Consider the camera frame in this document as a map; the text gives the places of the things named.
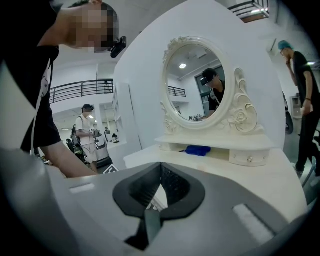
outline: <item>ornate mirror frame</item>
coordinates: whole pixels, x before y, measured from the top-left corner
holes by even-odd
[[[182,47],[199,45],[212,51],[220,60],[225,74],[223,100],[215,113],[203,121],[190,121],[179,115],[168,91],[168,65]],[[211,41],[194,36],[172,39],[163,57],[162,109],[164,136],[157,138],[164,151],[176,151],[181,145],[228,149],[229,161],[244,166],[265,165],[274,144],[258,124],[258,114],[247,92],[241,68],[232,68],[230,58]]]

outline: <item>ceiling light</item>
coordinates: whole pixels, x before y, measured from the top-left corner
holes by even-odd
[[[260,10],[253,10],[251,11],[252,14],[256,14],[256,13],[260,13],[261,11]]]

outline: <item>black pants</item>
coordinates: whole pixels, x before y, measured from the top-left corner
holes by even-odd
[[[312,157],[316,159],[316,172],[320,171],[320,153],[318,147],[313,143],[316,128],[320,118],[320,111],[315,110],[310,114],[302,117],[302,126],[299,142],[299,157],[295,167],[299,172],[303,172],[305,164],[309,158],[312,162]]]

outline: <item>blue hair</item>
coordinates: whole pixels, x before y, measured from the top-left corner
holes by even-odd
[[[279,51],[282,51],[284,48],[290,48],[291,50],[294,49],[290,43],[288,43],[286,40],[282,40],[278,43],[278,49]]]

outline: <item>black t-shirt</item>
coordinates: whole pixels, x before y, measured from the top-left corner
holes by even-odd
[[[34,129],[34,148],[45,147],[61,141],[60,135],[53,120],[53,113],[50,108],[50,85],[46,73],[50,72],[49,66],[53,69],[53,61],[58,57],[59,48],[57,46],[37,46],[46,31],[55,23],[57,18],[57,8],[53,8],[50,1],[22,1],[12,5],[7,10],[12,10],[12,15],[6,15],[4,36],[6,38],[3,46],[4,61],[1,65],[6,65],[16,84],[27,99],[27,104],[31,104],[36,109],[36,104],[43,87],[44,93],[40,107],[36,116]],[[20,114],[34,115],[27,112],[26,105],[21,102],[16,103]],[[21,149],[29,152],[31,149],[31,134],[33,121],[25,133]]]
[[[305,56],[303,56],[300,52],[295,51],[293,55],[293,72],[299,89],[301,105],[303,105],[307,95],[306,78],[304,75],[305,71],[309,71],[312,75],[313,89],[311,102],[313,107],[318,109],[320,107],[320,95],[314,73],[308,65]]]
[[[217,110],[217,108],[220,106],[221,101],[224,97],[226,82],[222,81],[222,80],[220,80],[220,81],[222,82],[222,86],[223,86],[222,92],[219,92],[217,89],[212,89],[211,93],[209,95],[209,110],[210,111]]]

